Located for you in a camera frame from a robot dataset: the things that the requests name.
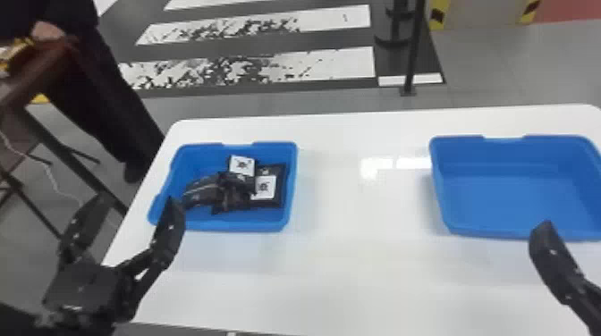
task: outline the white table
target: white table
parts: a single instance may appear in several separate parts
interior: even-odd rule
[[[186,232],[134,322],[324,336],[587,334],[542,284],[525,241],[448,233],[427,145],[453,134],[580,134],[601,147],[601,111],[539,105],[177,122],[104,263],[148,245],[148,208],[181,145],[291,140],[299,166],[284,231]],[[570,248],[601,282],[601,244]]]

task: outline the black pole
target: black pole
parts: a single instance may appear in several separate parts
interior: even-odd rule
[[[413,93],[413,77],[415,77],[415,65],[418,60],[419,36],[421,35],[421,25],[424,21],[425,13],[426,0],[418,0],[415,4],[415,14],[413,15],[413,32],[411,33],[409,65],[407,67],[407,76],[405,77],[405,85],[403,87],[404,95]]]
[[[399,39],[399,28],[401,27],[401,20],[398,17],[400,13],[407,11],[408,0],[394,0],[393,10],[388,15],[392,18],[392,24],[390,25],[390,39],[396,41]]]

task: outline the white painted stripe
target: white painted stripe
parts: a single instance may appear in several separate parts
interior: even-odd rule
[[[98,9],[98,15],[102,15],[116,2],[117,0],[94,0],[94,4]]]
[[[165,7],[165,10],[172,11],[174,9],[212,7],[221,6],[224,4],[258,3],[261,1],[273,0],[171,0],[169,4],[167,4],[167,6]]]
[[[371,46],[262,56],[196,58],[119,65],[136,89],[197,88],[375,78]]]
[[[232,18],[157,23],[150,25],[136,44],[154,45],[206,39],[241,38],[269,33],[303,33],[368,28],[370,26],[369,5],[359,4]]]
[[[405,83],[405,76],[380,76],[377,78],[380,87],[398,87]],[[441,73],[416,73],[414,84],[439,84],[443,82]]]

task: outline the blue tray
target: blue tray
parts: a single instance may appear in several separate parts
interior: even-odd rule
[[[227,170],[230,155],[242,155],[258,160],[258,164],[286,164],[286,179],[282,208],[259,208],[249,211],[212,215],[210,206],[200,206],[186,212],[186,229],[199,231],[277,232],[290,220],[296,157],[298,149],[292,142],[255,142],[251,145],[224,144],[186,145],[178,149],[165,185],[148,212],[148,220],[157,224],[169,196],[182,199],[188,183],[203,176]]]
[[[430,154],[453,233],[526,239],[550,220],[564,239],[601,239],[601,158],[588,139],[438,137]]]

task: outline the metal post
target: metal post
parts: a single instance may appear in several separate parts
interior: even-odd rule
[[[143,140],[147,133],[143,130],[144,126],[139,127],[136,120],[133,120],[126,113],[128,107],[119,99],[115,99],[112,88],[104,81],[103,74],[94,66],[89,66],[80,55],[75,55],[75,62],[80,66],[80,69],[88,77],[88,80],[98,90],[99,95],[105,100],[108,106],[106,111],[109,118],[114,119],[115,125],[131,125],[128,131],[132,134],[131,140],[136,148],[139,148],[141,153],[148,159],[148,163],[152,163],[157,154],[157,150],[148,141]]]
[[[408,21],[413,18],[413,11],[408,11],[409,0],[394,0],[393,8],[386,7],[386,16],[391,20],[390,39],[382,39],[374,36],[376,43],[386,49],[405,48],[409,44],[408,38],[401,38],[401,21]]]
[[[421,26],[426,12],[426,0],[418,0],[415,5],[416,7],[415,14],[413,15],[413,32],[411,33],[411,47],[409,50],[407,75],[405,77],[405,85],[402,89],[402,94],[407,96],[414,93],[413,77],[415,77],[415,66],[418,60],[419,36],[421,35]]]

